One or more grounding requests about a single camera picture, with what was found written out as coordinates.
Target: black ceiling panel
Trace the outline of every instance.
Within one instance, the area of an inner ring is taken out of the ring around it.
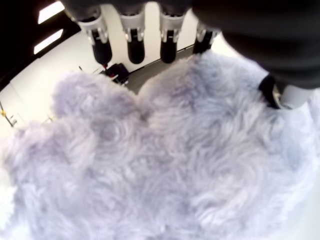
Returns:
[[[63,11],[38,24],[39,11],[54,2],[23,0],[0,3],[0,90],[36,58],[80,31]],[[61,38],[34,55],[34,47],[60,29],[63,29]]]

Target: fluffy fur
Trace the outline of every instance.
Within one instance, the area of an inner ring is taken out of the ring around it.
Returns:
[[[211,52],[176,63],[138,95],[103,76],[67,75],[54,96],[60,120],[32,124],[3,145],[16,192],[0,238],[269,235],[313,185],[320,97],[271,109],[257,90],[265,75]]]

